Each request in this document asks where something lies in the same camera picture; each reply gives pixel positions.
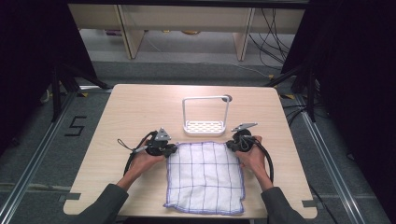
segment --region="wooden table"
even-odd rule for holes
[[[229,94],[227,127],[222,136],[188,136],[183,130],[182,99],[190,96]],[[194,120],[224,115],[225,103],[205,102],[189,111]],[[172,136],[170,143],[216,141],[232,139],[231,128],[240,123],[258,122],[250,128],[262,136],[262,144],[270,153],[275,170],[275,186],[282,188],[290,205],[305,218],[317,215],[316,207],[303,207],[303,201],[312,201],[303,167],[297,154],[288,123],[277,92],[272,88],[172,86],[172,85],[117,85],[107,102],[91,144],[78,171],[71,193],[79,193],[79,200],[67,200],[64,211],[76,215],[93,203],[108,183],[121,179],[130,151],[119,145],[121,139],[129,147],[136,147],[147,133],[164,127]],[[121,208],[120,216],[135,217],[219,217],[264,218],[266,210],[257,179],[244,171],[246,199],[245,213],[240,216],[208,216],[180,213],[165,208],[166,162],[157,163],[138,178],[128,190],[130,197]]]

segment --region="gray carpet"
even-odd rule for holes
[[[179,84],[179,85],[227,85],[227,86],[262,86],[269,81],[257,72],[219,64],[191,63],[93,63],[98,77],[107,84],[147,83],[147,84]],[[249,66],[265,75],[279,75],[278,70],[263,66]],[[280,94],[290,93],[293,78],[279,84],[276,89]],[[78,82],[91,84],[79,79]],[[91,141],[96,125],[106,106],[109,93],[89,93],[87,97],[78,97],[72,103],[64,118],[50,149],[38,169],[32,184],[71,187],[82,163],[87,147]],[[282,105],[296,105],[297,101],[282,99]],[[285,115],[295,108],[285,108]],[[389,223],[381,206],[354,161],[347,159],[347,149],[342,138],[323,107],[316,107],[317,125],[326,144],[336,159],[348,186],[357,197],[359,207],[367,223]],[[78,130],[70,129],[69,125],[75,116],[86,116],[78,119],[76,124],[85,126],[81,136],[68,137],[67,133]],[[10,147],[0,158],[0,182],[15,183],[30,157],[33,155],[40,139],[50,124],[51,103],[37,108],[30,122],[20,134],[21,144]],[[350,223],[347,212],[329,178],[323,161],[318,154],[315,143],[307,130],[303,118],[296,117],[290,126],[300,159],[308,182],[316,189],[323,201],[336,216],[339,223]],[[47,191],[43,189],[29,190],[18,208],[11,223],[67,223],[69,216],[63,213],[63,203],[59,198],[65,191]],[[3,188],[0,200],[7,197]],[[318,209],[318,216],[309,223],[333,223],[327,211]]]

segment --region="sleeve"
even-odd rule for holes
[[[270,188],[262,193],[267,208],[269,223],[306,223],[305,219],[291,208],[280,188]]]
[[[88,208],[82,211],[70,223],[113,223],[128,198],[128,193],[117,185],[109,184]]]

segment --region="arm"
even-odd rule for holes
[[[275,188],[265,170],[265,156],[257,146],[248,152],[236,151],[242,167],[247,167],[256,176],[262,188],[262,200],[267,208],[269,223],[306,223],[305,219],[294,211],[280,188]]]
[[[151,166],[163,160],[164,156],[150,156],[144,150],[137,153],[128,172],[117,185],[109,184],[96,202],[80,213],[71,223],[113,223],[128,198],[126,191],[129,187]]]

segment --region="hand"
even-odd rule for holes
[[[257,141],[262,141],[260,136],[254,137]],[[241,161],[242,168],[247,167],[253,172],[257,180],[259,180],[262,191],[270,189],[274,186],[265,170],[265,155],[258,146],[253,145],[251,150],[248,152],[236,151],[235,155]]]
[[[136,181],[136,179],[149,170],[155,163],[163,161],[165,156],[151,156],[146,150],[138,152],[131,162],[128,172],[125,176],[117,183],[122,189],[128,190],[129,187]]]

